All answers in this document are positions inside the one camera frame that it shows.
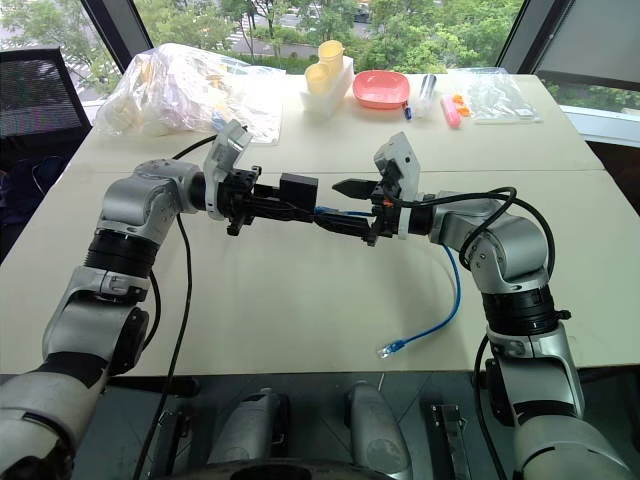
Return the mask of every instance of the yellow cup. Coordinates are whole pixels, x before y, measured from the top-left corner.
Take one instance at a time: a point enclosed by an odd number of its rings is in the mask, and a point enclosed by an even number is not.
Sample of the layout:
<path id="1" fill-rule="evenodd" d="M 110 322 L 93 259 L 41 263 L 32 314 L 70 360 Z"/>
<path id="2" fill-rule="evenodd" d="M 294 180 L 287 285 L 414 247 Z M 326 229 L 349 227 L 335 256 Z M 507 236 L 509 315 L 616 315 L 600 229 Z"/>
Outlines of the yellow cup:
<path id="1" fill-rule="evenodd" d="M 323 63 L 309 65 L 304 71 L 304 77 L 307 79 L 307 87 L 311 93 L 325 93 L 331 86 L 329 67 Z"/>
<path id="2" fill-rule="evenodd" d="M 337 40 L 329 40 L 318 47 L 320 63 L 329 67 L 329 76 L 332 78 L 342 73 L 342 52 L 344 47 Z"/>

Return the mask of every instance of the plastic bag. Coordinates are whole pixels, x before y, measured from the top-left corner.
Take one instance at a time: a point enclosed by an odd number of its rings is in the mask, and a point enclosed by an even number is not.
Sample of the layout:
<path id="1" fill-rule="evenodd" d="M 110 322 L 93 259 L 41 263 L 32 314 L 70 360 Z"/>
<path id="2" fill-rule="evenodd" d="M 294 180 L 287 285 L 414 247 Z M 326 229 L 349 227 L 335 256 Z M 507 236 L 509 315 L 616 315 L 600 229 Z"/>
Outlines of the plastic bag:
<path id="1" fill-rule="evenodd" d="M 461 93 L 477 123 L 541 122 L 511 75 L 504 68 L 456 68 L 447 70 L 456 93 Z"/>
<path id="2" fill-rule="evenodd" d="M 276 143 L 284 74 L 284 70 L 166 43 L 133 58 L 98 110 L 95 127 L 115 135 L 211 133 L 236 119 L 247 126 L 254 142 Z"/>

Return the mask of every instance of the pink highlighter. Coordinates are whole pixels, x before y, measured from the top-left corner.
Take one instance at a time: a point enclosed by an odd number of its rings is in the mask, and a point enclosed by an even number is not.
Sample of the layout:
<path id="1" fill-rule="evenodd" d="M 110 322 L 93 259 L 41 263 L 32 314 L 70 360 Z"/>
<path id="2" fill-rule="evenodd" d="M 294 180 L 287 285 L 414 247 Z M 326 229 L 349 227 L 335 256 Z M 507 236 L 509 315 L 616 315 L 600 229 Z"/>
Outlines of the pink highlighter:
<path id="1" fill-rule="evenodd" d="M 451 95 L 443 95 L 440 99 L 440 105 L 444 113 L 444 118 L 451 128 L 458 128 L 460 126 L 460 114 L 456 109 L 456 104 L 453 103 Z"/>

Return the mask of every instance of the pink plate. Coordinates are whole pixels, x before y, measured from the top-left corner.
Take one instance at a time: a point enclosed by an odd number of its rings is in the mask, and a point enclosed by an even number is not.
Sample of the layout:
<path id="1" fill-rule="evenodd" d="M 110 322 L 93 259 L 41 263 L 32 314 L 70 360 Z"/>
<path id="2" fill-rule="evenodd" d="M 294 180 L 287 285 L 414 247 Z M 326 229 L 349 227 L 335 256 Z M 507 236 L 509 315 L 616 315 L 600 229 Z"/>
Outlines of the pink plate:
<path id="1" fill-rule="evenodd" d="M 353 81 L 353 95 L 363 107 L 392 110 L 409 99 L 409 80 L 386 70 L 360 72 Z"/>

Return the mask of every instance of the white table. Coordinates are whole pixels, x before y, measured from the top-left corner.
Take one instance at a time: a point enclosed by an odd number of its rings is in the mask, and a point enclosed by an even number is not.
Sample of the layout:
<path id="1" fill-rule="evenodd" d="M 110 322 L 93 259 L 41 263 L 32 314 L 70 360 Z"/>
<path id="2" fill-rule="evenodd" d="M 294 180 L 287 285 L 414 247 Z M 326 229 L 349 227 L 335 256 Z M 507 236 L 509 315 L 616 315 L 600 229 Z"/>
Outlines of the white table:
<path id="1" fill-rule="evenodd" d="M 465 120 L 450 129 L 439 106 L 442 93 L 453 93 L 447 75 L 439 75 L 430 115 L 408 122 L 401 110 L 367 110 L 351 91 L 330 119 L 302 111 L 298 95 L 302 76 L 287 76 L 283 85 L 283 122 L 277 147 L 254 146 L 240 168 L 261 165 L 265 173 L 376 172 L 373 155 L 399 131 L 411 142 L 424 172 L 488 170 L 602 170 L 602 164 L 560 110 L 537 77 L 515 76 L 522 93 L 543 122 L 527 125 L 475 125 Z M 409 75 L 413 96 L 422 75 Z M 70 171 L 131 172 L 136 165 L 174 155 L 205 134 L 165 137 L 101 136 L 92 132 L 69 166 Z M 201 162 L 207 147 L 186 159 Z"/>
<path id="2" fill-rule="evenodd" d="M 45 325 L 72 269 L 84 260 L 103 192 L 121 176 L 67 172 L 0 267 L 0 371 L 21 372 L 41 362 Z M 318 177 L 319 204 L 362 207 L 330 189 L 346 175 Z M 262 181 L 275 184 L 277 178 L 267 174 Z M 430 172 L 421 175 L 420 186 L 437 192 L 502 185 L 517 187 L 553 228 L 557 264 L 550 285 L 557 307 L 573 313 L 566 325 L 577 365 L 640 363 L 640 221 L 609 175 L 600 170 Z M 451 307 L 446 256 L 425 238 L 381 238 L 369 248 L 313 225 L 262 219 L 232 238 L 224 222 L 204 213 L 186 215 L 185 226 L 194 292 L 179 374 L 472 367 L 486 321 L 466 271 L 461 310 L 449 327 L 389 359 L 375 355 L 383 344 L 436 324 Z M 131 374 L 166 373 L 182 316 L 184 262 L 173 228 L 154 267 L 162 323 Z"/>

